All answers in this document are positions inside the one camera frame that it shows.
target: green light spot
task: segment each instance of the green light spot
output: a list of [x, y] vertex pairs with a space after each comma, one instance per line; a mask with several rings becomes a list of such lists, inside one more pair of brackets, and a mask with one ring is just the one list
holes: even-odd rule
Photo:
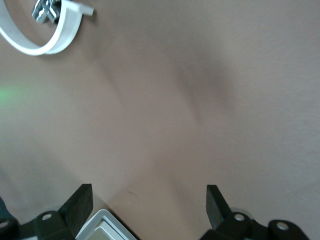
[[10, 104], [16, 103], [19, 99], [21, 90], [15, 87], [1, 87], [0, 88], [0, 107], [6, 107]]

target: white plastic clip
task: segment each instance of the white plastic clip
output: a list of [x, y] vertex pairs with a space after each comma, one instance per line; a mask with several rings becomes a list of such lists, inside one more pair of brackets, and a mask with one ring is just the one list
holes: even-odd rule
[[14, 48], [24, 54], [31, 56], [57, 54], [68, 47], [75, 38], [82, 15], [92, 16], [93, 13], [93, 7], [61, 0], [61, 12], [56, 30], [47, 44], [38, 46], [20, 31], [7, 9], [5, 0], [0, 0], [0, 33]]

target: white curved plastic piece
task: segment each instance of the white curved plastic piece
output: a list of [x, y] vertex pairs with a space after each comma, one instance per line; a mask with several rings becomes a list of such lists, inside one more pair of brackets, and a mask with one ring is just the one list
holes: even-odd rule
[[47, 44], [38, 46], [30, 41], [12, 19], [5, 0], [0, 0], [0, 33], [20, 52], [38, 56], [57, 54], [63, 51], [75, 38], [82, 15], [92, 16], [94, 8], [70, 0], [61, 0], [61, 12], [56, 30]]

